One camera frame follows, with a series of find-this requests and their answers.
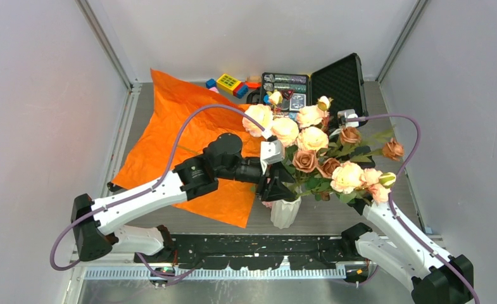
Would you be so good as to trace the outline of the peach rose flower stem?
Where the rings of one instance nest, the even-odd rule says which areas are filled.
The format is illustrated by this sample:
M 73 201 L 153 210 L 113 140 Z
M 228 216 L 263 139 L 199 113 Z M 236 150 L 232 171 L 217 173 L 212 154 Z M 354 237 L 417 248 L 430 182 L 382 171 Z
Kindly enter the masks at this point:
M 327 111 L 321 110 L 318 105 L 305 106 L 296 115 L 299 125 L 299 134 L 296 145 L 301 151 L 318 152 L 328 148 L 329 137 L 318 127 L 329 116 Z

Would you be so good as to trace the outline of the brown rose flower stem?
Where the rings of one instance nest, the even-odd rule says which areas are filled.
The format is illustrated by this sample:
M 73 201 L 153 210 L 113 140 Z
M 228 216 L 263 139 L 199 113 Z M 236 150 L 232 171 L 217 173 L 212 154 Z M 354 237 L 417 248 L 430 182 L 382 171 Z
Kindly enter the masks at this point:
M 404 157 L 404 146 L 395 138 L 390 137 L 389 134 L 381 132 L 376 134 L 375 138 L 384 141 L 384 144 L 381 148 L 371 149 L 367 142 L 363 140 L 358 129 L 347 127 L 339 132 L 336 140 L 329 138 L 328 148 L 321 149 L 318 152 L 301 151 L 295 142 L 286 149 L 286 167 L 296 180 L 295 184 L 289 186 L 289 189 L 295 191 L 297 197 L 312 194 L 305 192 L 301 181 L 308 177 L 317 165 L 331 158 L 341 163 L 346 161 L 357 163 L 364 169 L 377 169 L 374 163 L 375 156 L 383 156 L 397 162 Z M 328 200 L 330 195 L 325 195 L 322 198 L 318 195 L 314 196 L 320 200 Z

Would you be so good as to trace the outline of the small pink rose stem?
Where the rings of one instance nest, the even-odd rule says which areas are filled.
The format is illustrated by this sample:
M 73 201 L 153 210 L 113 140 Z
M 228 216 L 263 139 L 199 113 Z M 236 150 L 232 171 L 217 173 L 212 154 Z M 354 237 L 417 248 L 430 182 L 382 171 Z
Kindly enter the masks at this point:
M 335 194 L 343 203 L 361 199 L 369 205 L 387 203 L 395 182 L 396 174 L 392 172 L 382 172 L 375 168 L 364 169 L 357 163 L 341 163 L 333 158 L 317 165 L 314 171 L 301 181 L 306 193 L 321 198 Z

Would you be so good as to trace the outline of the orange yellow wrapping paper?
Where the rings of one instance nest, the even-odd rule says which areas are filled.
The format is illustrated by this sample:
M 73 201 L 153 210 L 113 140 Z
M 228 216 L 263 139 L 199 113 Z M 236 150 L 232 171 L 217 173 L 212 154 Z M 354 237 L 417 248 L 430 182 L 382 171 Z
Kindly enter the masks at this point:
M 112 183 L 132 189 L 157 179 L 163 173 L 177 133 L 190 114 L 204 105 L 235 104 L 205 87 L 176 79 L 158 70 L 151 71 L 154 109 L 148 126 Z M 241 138 L 243 156 L 259 156 L 261 139 L 251 136 L 242 126 L 242 117 L 230 110 L 210 109 L 197 114 L 185 128 L 173 158 L 173 165 L 201 154 L 203 148 L 224 133 Z M 251 184 L 220 180 L 218 189 L 176 207 L 245 228 L 255 200 Z

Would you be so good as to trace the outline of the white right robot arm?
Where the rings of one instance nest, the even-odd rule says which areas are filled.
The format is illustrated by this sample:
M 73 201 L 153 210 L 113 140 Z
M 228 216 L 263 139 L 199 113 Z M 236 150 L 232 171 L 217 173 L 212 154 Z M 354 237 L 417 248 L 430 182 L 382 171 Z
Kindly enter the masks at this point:
M 453 256 L 427 237 L 396 205 L 368 205 L 356 198 L 348 204 L 380 229 L 380 237 L 359 223 L 342 232 L 342 254 L 367 258 L 398 280 L 414 303 L 468 303 L 474 292 L 474 266 L 465 256 Z

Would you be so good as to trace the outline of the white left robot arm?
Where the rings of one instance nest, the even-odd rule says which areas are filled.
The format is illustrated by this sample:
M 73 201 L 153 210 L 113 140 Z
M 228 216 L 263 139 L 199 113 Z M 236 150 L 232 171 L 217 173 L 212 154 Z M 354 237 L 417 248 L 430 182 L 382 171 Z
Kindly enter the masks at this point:
M 81 194 L 73 201 L 71 222 L 79 260 L 90 262 L 111 252 L 136 252 L 159 262 L 173 257 L 174 246 L 164 228 L 132 227 L 128 222 L 160 208 L 184 203 L 216 191 L 219 180 L 256 186 L 262 201 L 295 200 L 288 187 L 292 175 L 281 163 L 280 141 L 264 141 L 259 157 L 242 157 L 239 136 L 225 133 L 169 171 L 164 179 L 108 197 L 92 199 Z

